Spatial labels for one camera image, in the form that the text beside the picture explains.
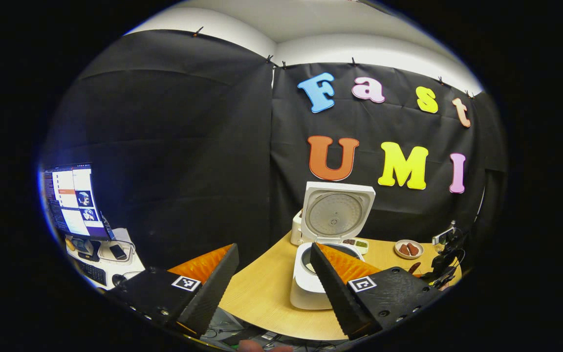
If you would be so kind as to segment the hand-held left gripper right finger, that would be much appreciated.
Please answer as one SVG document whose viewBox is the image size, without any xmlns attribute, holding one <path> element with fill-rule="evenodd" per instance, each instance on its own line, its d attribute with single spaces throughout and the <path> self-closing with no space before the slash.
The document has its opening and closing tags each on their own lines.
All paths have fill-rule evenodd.
<svg viewBox="0 0 563 352">
<path fill-rule="evenodd" d="M 392 330 L 444 294 L 400 267 L 377 269 L 321 243 L 311 245 L 311 265 L 350 340 Z"/>
</svg>

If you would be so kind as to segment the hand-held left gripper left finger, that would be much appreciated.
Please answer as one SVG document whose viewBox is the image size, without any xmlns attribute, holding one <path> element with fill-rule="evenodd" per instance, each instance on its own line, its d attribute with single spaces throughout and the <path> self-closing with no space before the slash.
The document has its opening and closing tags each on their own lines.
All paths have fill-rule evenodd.
<svg viewBox="0 0 563 352">
<path fill-rule="evenodd" d="M 123 279 L 107 297 L 154 325 L 199 338 L 208 329 L 239 263 L 236 244 L 171 270 L 149 267 Z"/>
</svg>

